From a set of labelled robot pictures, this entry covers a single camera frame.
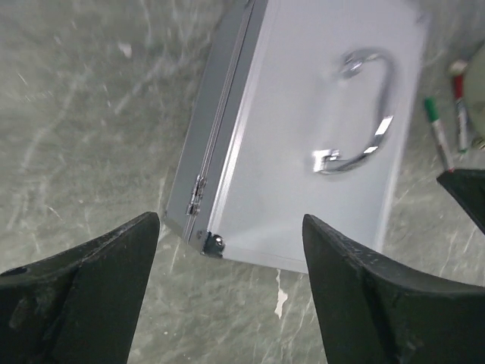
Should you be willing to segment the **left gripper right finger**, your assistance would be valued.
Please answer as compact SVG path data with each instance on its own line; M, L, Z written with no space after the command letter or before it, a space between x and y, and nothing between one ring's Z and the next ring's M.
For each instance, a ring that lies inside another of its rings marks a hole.
M302 222L329 363L482 363L484 289L418 271L313 215Z

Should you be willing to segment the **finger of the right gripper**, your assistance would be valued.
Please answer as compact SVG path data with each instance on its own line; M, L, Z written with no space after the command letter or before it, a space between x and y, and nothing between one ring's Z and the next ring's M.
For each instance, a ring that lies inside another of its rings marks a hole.
M457 168L444 171L437 182L464 209L481 231L485 231L484 169Z

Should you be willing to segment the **grey storage case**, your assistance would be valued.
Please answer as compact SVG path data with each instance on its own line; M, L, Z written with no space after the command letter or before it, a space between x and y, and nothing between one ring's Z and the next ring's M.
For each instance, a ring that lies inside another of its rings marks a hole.
M410 1L237 1L164 223L206 256L306 271L310 214L381 251L430 18Z

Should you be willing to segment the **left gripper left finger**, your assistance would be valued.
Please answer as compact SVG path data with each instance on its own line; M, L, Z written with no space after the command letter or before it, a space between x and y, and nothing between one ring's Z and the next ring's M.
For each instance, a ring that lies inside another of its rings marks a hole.
M126 363L160 220L113 231L1 274L3 363Z

